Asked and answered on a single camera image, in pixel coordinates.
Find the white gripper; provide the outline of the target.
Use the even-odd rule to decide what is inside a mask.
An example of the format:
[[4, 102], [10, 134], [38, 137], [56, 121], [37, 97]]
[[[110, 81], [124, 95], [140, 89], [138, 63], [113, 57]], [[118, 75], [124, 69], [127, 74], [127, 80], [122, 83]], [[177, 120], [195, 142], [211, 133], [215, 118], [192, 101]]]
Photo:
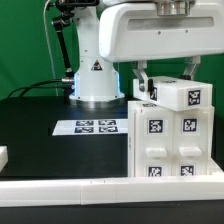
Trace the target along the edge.
[[107, 61], [137, 61], [139, 90], [152, 94], [147, 62], [186, 59], [183, 78], [193, 80], [202, 55], [224, 52], [224, 0], [103, 0], [99, 53]]

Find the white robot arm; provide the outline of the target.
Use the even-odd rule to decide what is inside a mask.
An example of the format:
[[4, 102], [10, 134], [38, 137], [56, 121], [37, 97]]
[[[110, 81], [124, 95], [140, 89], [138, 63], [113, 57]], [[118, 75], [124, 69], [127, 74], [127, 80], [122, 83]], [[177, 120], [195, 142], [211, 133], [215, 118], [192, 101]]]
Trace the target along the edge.
[[75, 11], [80, 65], [70, 99], [87, 104], [124, 97], [117, 62], [136, 62], [144, 80], [149, 60], [190, 58], [193, 74], [203, 55], [224, 53], [224, 0], [103, 0]]

